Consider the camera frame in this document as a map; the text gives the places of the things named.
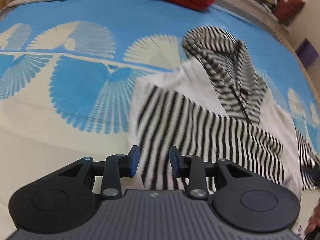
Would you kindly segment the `person's hand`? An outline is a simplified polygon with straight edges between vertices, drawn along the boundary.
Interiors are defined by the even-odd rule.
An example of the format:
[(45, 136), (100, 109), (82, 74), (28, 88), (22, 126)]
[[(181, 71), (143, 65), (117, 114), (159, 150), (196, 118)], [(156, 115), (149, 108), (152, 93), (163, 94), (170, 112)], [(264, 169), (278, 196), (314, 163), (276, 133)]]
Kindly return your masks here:
[(320, 201), (318, 201), (317, 206), (313, 210), (312, 216), (309, 218), (308, 226), (305, 229), (305, 235), (308, 235), (315, 230), (315, 228), (320, 226)]

